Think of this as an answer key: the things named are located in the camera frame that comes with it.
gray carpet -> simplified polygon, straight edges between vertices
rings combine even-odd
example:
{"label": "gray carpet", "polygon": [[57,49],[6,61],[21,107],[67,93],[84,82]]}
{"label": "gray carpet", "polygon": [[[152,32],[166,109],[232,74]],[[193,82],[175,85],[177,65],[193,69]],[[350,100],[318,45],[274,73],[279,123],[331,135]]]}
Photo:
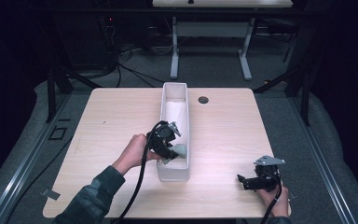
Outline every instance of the gray carpet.
{"label": "gray carpet", "polygon": [[[247,57],[254,78],[252,81],[245,81],[237,56],[237,46],[241,46],[241,41],[238,39],[208,39],[206,41],[194,38],[186,40],[180,48],[179,75],[175,81],[185,82],[189,88],[255,89],[263,85],[264,80],[273,79],[284,72],[286,64],[282,63],[282,58],[287,44],[257,37],[253,39]],[[136,50],[133,52],[132,58],[122,61],[122,63],[149,76],[170,81],[171,58],[170,53],[158,55]],[[121,72],[120,88],[149,87],[130,72],[124,69]],[[162,83],[147,77],[145,79],[156,87],[162,87]],[[94,79],[103,87],[115,87],[117,80],[117,71],[113,75]],[[72,80],[72,83],[76,90],[68,96],[68,99],[62,97],[67,104],[53,123],[56,132],[50,135],[53,133],[50,131],[48,134],[41,154],[22,190],[25,190],[59,153],[76,130],[76,125],[90,96],[90,89],[76,80]],[[257,94],[255,98],[273,152],[277,158],[286,160],[286,164],[280,166],[282,180],[297,195],[297,198],[291,202],[292,220],[294,223],[341,223],[337,209],[311,154],[310,142],[303,131],[300,120],[296,117],[297,112],[293,109],[291,100],[282,93],[284,86],[284,83],[280,84],[265,93]],[[34,113],[17,145],[14,146],[12,153],[0,170],[0,197],[17,167],[26,154],[33,149],[38,135],[43,132],[45,127],[48,110],[46,83],[39,85],[35,91],[38,99]],[[323,105],[313,95],[310,98],[310,124],[329,167],[342,189],[348,207],[358,223],[358,184],[351,170],[342,160],[342,150],[334,125],[324,111]],[[60,138],[61,136],[61,140],[51,140],[51,138]],[[51,189],[66,149],[67,147],[26,192],[9,223],[49,223],[51,221],[42,215],[46,198],[41,195],[41,191]],[[258,223],[260,220],[247,219],[247,221],[248,223]]]}

table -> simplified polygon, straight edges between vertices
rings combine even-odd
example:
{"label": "table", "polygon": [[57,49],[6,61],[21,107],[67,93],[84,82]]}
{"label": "table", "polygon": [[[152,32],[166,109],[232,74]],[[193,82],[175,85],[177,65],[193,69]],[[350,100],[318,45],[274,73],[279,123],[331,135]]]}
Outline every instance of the table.
{"label": "table", "polygon": [[[135,133],[159,121],[162,89],[96,89],[92,92],[62,163],[43,214],[55,217],[76,193],[110,165]],[[206,96],[209,103],[199,103]],[[139,194],[126,218],[262,217],[257,193],[244,190],[237,174],[255,177],[254,160],[272,155],[253,92],[249,89],[188,88],[190,179],[161,182],[155,161],[145,167]],[[139,176],[129,170],[107,217],[124,210]]]}
{"label": "table", "polygon": [[[291,7],[291,0],[153,0],[153,7]],[[252,80],[246,53],[253,33],[253,19],[250,22],[179,22],[172,19],[172,65],[171,79],[178,76],[179,50],[178,36],[217,36],[217,37],[244,37],[242,48],[238,50],[241,68],[245,80]]]}

person's left hand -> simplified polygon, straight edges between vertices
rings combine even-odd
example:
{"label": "person's left hand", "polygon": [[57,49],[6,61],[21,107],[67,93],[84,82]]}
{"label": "person's left hand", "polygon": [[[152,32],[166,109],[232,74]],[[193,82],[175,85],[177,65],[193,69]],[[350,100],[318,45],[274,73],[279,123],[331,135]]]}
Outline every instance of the person's left hand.
{"label": "person's left hand", "polygon": [[[134,135],[112,166],[124,175],[130,168],[141,165],[146,143],[147,138],[144,134]],[[147,161],[159,159],[161,157],[158,154],[147,150]]]}

white object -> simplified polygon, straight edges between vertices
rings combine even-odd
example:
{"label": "white object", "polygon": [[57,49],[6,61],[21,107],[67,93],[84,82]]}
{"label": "white object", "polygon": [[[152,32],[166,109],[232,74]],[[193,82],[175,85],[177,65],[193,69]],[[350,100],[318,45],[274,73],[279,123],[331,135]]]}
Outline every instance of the white object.
{"label": "white object", "polygon": [[158,178],[161,181],[187,181],[190,178],[190,125],[188,115],[187,85],[185,83],[167,82],[162,89],[161,120],[176,122],[182,136],[176,136],[172,145],[186,146],[185,158],[175,158],[164,164],[157,161]]}

